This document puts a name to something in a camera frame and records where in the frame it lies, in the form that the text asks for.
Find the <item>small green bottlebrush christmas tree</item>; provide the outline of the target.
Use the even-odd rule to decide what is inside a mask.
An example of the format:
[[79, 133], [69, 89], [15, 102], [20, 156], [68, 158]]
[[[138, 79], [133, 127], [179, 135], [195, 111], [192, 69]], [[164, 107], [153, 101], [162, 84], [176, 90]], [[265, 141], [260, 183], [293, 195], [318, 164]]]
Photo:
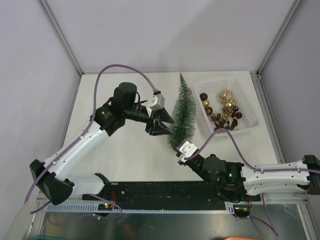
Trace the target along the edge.
[[184, 141], [191, 141], [195, 134], [197, 105], [193, 91], [187, 84], [182, 73], [179, 74], [178, 97], [173, 107], [172, 118], [174, 123], [170, 126], [172, 134], [167, 137], [167, 143], [172, 151]]

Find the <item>white perforated plastic basket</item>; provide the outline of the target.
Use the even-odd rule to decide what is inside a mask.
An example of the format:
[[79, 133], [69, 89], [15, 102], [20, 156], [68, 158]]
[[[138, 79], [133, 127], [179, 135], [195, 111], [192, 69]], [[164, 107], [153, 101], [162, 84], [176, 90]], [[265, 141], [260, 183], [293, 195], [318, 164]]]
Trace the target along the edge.
[[239, 135], [260, 127], [256, 110], [236, 78], [207, 78], [194, 85], [194, 92], [210, 133], [225, 127]]

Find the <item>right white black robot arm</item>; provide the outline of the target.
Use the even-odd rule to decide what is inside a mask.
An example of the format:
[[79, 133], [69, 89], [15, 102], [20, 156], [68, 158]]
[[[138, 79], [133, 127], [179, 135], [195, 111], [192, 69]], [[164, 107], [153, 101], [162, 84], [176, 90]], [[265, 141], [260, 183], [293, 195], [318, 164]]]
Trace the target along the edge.
[[320, 161], [314, 155], [286, 164], [255, 165], [228, 162], [214, 154], [189, 159], [185, 165], [209, 184], [218, 200], [245, 201], [267, 193], [320, 193]]

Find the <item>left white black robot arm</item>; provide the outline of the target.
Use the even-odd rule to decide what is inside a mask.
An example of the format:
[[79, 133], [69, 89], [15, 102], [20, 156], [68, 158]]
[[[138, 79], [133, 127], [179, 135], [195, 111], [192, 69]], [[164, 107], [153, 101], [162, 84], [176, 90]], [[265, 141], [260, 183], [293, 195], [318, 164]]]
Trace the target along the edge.
[[165, 98], [159, 90], [146, 100], [140, 100], [137, 86], [122, 82], [113, 96], [90, 116], [85, 128], [65, 147], [45, 161], [35, 159], [29, 166], [32, 178], [39, 190], [54, 206], [71, 196], [93, 194], [100, 200], [110, 196], [108, 180], [101, 173], [91, 176], [71, 176], [72, 169], [98, 145], [109, 139], [126, 120], [144, 123], [150, 136], [171, 135], [166, 126], [174, 120], [164, 107]]

